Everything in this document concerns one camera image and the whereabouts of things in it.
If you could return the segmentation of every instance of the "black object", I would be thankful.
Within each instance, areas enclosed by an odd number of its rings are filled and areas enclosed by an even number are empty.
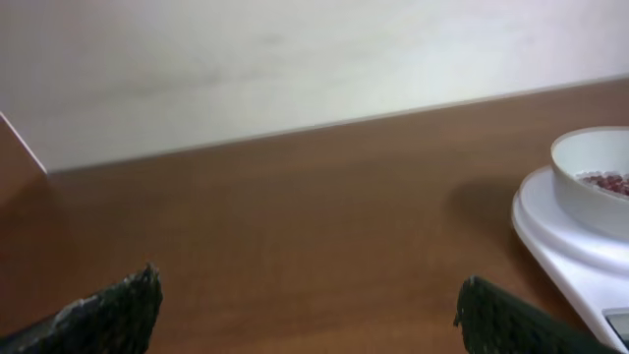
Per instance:
[[[159,274],[148,265],[122,282],[0,339],[0,353],[144,353],[161,301]]]
[[[461,287],[454,324],[469,353],[618,353],[477,276]]]

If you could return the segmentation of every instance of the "kitchen scale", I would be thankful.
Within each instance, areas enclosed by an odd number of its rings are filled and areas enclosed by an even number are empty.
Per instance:
[[[555,199],[550,167],[522,183],[513,225],[597,339],[629,353],[629,242],[568,216]]]

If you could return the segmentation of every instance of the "wooden table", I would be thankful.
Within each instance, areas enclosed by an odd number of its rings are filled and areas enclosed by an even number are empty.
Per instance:
[[[461,353],[471,274],[583,327],[511,201],[557,136],[628,112],[624,80],[53,174],[3,210],[0,332],[147,261],[151,353]]]

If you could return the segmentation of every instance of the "bowl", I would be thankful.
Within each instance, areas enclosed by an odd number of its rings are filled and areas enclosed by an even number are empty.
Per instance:
[[[629,127],[582,129],[551,148],[554,192],[570,216],[597,231],[629,241],[629,198],[588,185],[580,175],[629,173]]]

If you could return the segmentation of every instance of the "brown table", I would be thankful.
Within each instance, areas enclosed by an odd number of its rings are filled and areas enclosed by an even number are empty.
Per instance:
[[[560,134],[627,124],[629,80],[53,174],[0,218],[0,333],[146,261],[151,353],[457,353],[479,274],[583,327],[510,225]]]

